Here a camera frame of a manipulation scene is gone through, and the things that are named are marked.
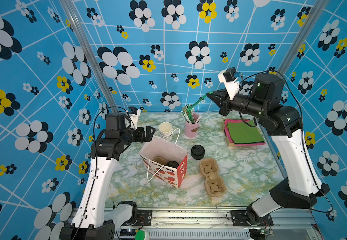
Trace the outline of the green straw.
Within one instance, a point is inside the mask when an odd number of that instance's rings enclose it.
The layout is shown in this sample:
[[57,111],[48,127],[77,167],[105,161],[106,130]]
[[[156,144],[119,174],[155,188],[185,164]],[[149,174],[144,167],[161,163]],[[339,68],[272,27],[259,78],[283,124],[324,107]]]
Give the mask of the green straw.
[[192,110],[192,109],[193,109],[195,106],[197,106],[198,104],[205,104],[206,99],[207,99],[207,94],[208,94],[208,93],[206,93],[206,95],[200,97],[200,98],[198,99],[198,101],[195,102],[194,104],[189,105],[189,108],[188,108],[188,109],[189,109],[189,110]]

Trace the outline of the red white paper gift bag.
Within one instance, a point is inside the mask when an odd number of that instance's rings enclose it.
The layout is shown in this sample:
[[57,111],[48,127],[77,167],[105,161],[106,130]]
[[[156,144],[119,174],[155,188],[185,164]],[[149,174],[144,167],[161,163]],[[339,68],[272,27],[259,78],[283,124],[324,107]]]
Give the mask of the red white paper gift bag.
[[[139,155],[147,169],[148,181],[159,179],[177,189],[181,186],[187,171],[188,151],[180,147],[177,142],[172,143],[160,137],[153,137],[151,142],[144,143]],[[179,163],[178,168],[155,163],[153,159],[157,156]]]

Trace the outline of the black cup lid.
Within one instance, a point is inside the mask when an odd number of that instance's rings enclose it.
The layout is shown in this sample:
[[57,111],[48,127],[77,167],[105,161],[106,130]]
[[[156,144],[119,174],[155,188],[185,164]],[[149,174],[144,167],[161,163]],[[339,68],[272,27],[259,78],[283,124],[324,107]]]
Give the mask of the black cup lid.
[[177,163],[177,162],[175,162],[175,161],[169,161],[169,162],[166,163],[166,166],[167,166],[167,167],[170,167],[170,168],[175,168],[175,169],[177,169],[178,166],[179,166],[179,163]]

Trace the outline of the brown pulp cup carrier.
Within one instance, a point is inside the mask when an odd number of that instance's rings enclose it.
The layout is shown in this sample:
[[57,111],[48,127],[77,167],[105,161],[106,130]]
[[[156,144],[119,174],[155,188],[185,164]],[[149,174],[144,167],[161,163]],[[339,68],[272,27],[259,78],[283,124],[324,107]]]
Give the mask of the brown pulp cup carrier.
[[224,180],[219,176],[219,167],[215,159],[202,159],[199,162],[199,169],[201,175],[205,177],[205,190],[210,197],[221,197],[227,192]]

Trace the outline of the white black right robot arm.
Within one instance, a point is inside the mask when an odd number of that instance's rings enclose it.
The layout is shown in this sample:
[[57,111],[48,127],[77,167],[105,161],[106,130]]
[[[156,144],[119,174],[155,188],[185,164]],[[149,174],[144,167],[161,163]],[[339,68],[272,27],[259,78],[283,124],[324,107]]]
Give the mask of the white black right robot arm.
[[250,225],[260,224],[270,213],[284,209],[312,209],[319,197],[326,197],[330,188],[318,178],[304,140],[302,111],[280,104],[281,93],[287,82],[282,74],[266,72],[254,74],[251,92],[240,94],[242,74],[235,68],[218,74],[225,88],[209,92],[207,97],[227,116],[230,111],[253,117],[256,124],[266,129],[275,143],[285,166],[287,177],[246,209]]

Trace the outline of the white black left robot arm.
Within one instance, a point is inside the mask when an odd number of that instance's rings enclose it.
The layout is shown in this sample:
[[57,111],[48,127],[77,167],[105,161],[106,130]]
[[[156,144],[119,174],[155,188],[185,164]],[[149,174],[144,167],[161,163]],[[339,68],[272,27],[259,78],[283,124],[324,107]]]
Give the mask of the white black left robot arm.
[[80,206],[67,227],[60,232],[61,240],[112,240],[123,224],[138,220],[136,202],[122,201],[104,218],[108,186],[120,155],[131,143],[150,142],[155,128],[137,125],[141,111],[130,107],[126,112],[105,116],[106,127],[91,146],[90,172]]

